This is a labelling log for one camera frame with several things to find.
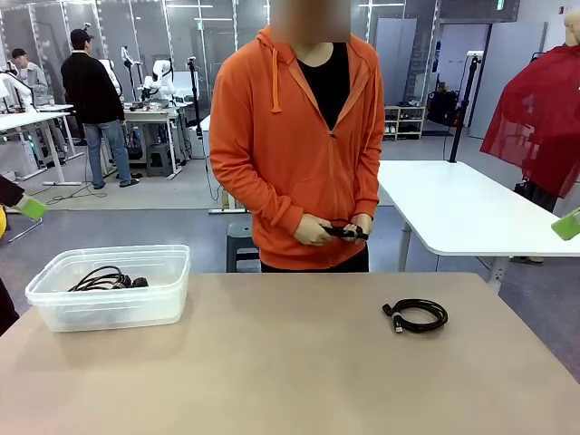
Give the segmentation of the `person's left hand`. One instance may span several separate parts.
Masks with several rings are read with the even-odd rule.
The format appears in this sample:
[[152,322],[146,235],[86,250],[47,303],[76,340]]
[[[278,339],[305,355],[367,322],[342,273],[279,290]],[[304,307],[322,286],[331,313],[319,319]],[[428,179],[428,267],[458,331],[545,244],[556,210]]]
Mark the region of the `person's left hand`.
[[358,214],[351,218],[351,223],[345,228],[355,234],[355,238],[350,238],[350,241],[365,242],[372,233],[373,218],[368,214]]

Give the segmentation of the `person's right hand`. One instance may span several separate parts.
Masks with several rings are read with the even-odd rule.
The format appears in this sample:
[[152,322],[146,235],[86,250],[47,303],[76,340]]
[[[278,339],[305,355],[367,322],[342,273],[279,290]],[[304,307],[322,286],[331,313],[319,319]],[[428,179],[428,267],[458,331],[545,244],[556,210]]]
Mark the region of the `person's right hand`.
[[305,246],[323,246],[333,238],[326,232],[326,229],[331,227],[331,223],[325,219],[303,214],[294,232],[294,238]]

